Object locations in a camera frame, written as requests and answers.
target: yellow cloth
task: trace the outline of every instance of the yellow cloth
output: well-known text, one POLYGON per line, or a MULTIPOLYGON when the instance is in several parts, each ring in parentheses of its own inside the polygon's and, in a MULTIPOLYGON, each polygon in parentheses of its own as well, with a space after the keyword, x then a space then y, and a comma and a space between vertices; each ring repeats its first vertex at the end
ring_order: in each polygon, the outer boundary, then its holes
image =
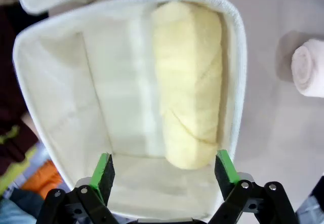
POLYGON ((206 7, 170 2, 152 20, 166 158, 183 169, 203 167, 218 148, 220 19, 206 7))
POLYGON ((12 163, 8 167, 5 174, 0 177, 0 195, 2 195, 7 187, 29 167, 30 159, 35 155, 36 150, 36 146, 33 146, 26 152, 23 162, 12 163))

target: table surface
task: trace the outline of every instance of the table surface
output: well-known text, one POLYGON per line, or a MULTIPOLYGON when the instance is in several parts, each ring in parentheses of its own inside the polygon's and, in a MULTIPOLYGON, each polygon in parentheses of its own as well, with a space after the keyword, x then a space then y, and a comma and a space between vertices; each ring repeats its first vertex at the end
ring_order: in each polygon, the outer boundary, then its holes
POLYGON ((281 182, 296 209, 324 172, 324 98, 299 94, 291 56, 308 39, 324 39, 324 0, 229 1, 241 13, 248 42, 235 166, 259 185, 281 182))

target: green tape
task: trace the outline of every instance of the green tape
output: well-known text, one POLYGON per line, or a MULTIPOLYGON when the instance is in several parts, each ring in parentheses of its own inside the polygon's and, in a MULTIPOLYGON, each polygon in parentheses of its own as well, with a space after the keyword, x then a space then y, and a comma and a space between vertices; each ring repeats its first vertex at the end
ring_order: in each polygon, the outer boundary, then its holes
POLYGON ((100 159, 97 163, 96 169, 91 177, 89 186, 97 193, 99 199, 104 202, 102 195, 99 190, 99 183, 102 177, 102 174, 104 173, 106 164, 108 162, 108 153, 103 153, 100 156, 100 159))
POLYGON ((233 184, 237 184, 240 181, 240 177, 237 171, 235 170, 235 167, 227 153, 227 150, 217 151, 217 156, 222 161, 222 164, 225 168, 229 181, 233 184))

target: towel fold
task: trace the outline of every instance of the towel fold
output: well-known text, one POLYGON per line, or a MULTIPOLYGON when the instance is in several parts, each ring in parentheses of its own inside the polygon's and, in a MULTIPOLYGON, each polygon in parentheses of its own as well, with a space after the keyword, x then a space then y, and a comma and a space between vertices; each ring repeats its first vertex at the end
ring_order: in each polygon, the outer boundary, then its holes
POLYGON ((293 80, 304 96, 324 97, 324 41, 310 39, 293 54, 293 80))

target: screw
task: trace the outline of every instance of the screw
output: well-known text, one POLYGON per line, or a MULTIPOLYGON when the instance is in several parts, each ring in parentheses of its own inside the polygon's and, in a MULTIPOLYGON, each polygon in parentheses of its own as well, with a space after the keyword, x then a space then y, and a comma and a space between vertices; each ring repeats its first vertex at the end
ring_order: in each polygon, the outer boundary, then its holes
POLYGON ((241 186, 242 188, 247 189, 249 187, 249 184, 247 182, 243 182, 241 186))
POLYGON ((85 194, 86 192, 88 192, 87 188, 81 189, 81 193, 85 194))
POLYGON ((277 189, 277 186, 274 185, 273 183, 269 185, 269 188, 272 190, 272 191, 275 191, 277 189))

